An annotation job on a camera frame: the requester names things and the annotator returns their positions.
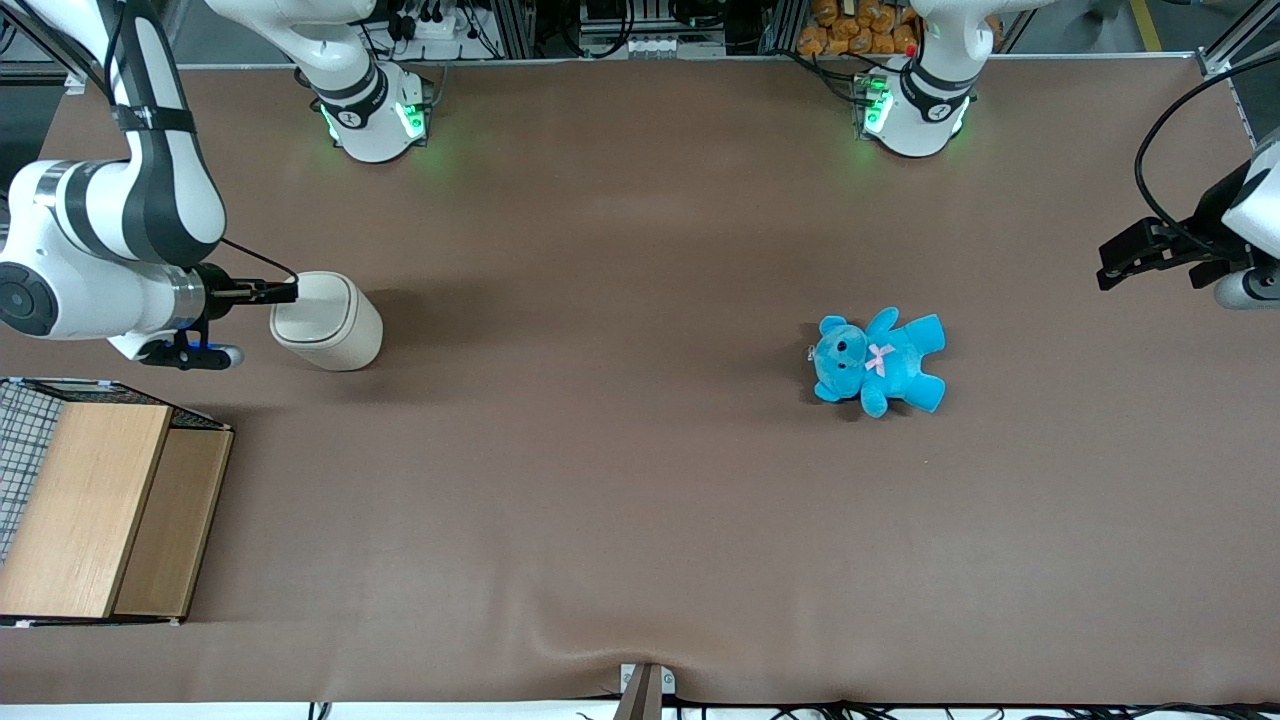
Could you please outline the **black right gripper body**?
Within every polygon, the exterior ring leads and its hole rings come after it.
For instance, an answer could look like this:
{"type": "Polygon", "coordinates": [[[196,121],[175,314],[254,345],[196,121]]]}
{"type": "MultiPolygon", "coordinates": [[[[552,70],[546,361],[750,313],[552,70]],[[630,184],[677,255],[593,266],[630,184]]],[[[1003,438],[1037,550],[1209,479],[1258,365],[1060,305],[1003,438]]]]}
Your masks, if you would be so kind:
{"type": "Polygon", "coordinates": [[[237,283],[215,264],[198,264],[192,272],[198,277],[204,292],[204,306],[198,318],[206,322],[223,319],[234,305],[229,292],[238,288],[237,283]]]}

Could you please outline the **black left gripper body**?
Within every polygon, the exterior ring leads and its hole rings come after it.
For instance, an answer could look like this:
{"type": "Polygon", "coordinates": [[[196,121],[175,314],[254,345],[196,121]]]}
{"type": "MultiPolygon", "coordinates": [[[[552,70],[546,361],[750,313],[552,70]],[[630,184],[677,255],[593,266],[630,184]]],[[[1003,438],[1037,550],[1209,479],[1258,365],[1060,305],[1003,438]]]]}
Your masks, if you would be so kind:
{"type": "Polygon", "coordinates": [[[1236,201],[1248,174],[1248,165],[1239,165],[1228,176],[1206,190],[1194,211],[1178,220],[1178,224],[1202,243],[1216,249],[1229,269],[1252,266],[1251,250],[1245,241],[1224,223],[1224,214],[1236,201]]]}

